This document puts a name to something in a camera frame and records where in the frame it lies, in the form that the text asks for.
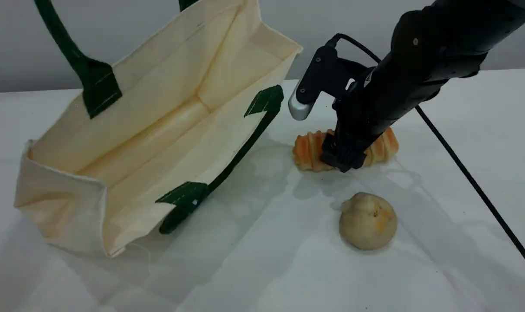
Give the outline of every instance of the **white tablecloth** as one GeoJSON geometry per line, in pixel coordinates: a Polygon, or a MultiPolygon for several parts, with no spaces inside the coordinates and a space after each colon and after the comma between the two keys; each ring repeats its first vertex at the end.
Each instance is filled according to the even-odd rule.
{"type": "MultiPolygon", "coordinates": [[[[525,311],[524,260],[415,112],[394,125],[401,149],[387,166],[296,169],[296,136],[334,127],[325,95],[304,122],[284,103],[172,235],[116,260],[48,247],[11,207],[19,156],[78,92],[0,94],[0,311],[525,311]],[[399,216],[383,250],[339,237],[339,205],[361,191],[399,216]]],[[[525,246],[525,70],[452,80],[422,107],[525,246]]]]}

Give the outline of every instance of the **canvas tote bag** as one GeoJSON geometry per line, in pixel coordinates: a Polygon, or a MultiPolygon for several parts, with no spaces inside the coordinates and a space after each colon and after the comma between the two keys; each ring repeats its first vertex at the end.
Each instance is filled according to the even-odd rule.
{"type": "Polygon", "coordinates": [[[26,145],[14,205],[48,243],[91,255],[190,215],[276,116],[302,49],[262,23],[257,0],[182,0],[111,66],[79,51],[49,0],[35,3],[83,92],[26,145]]]}

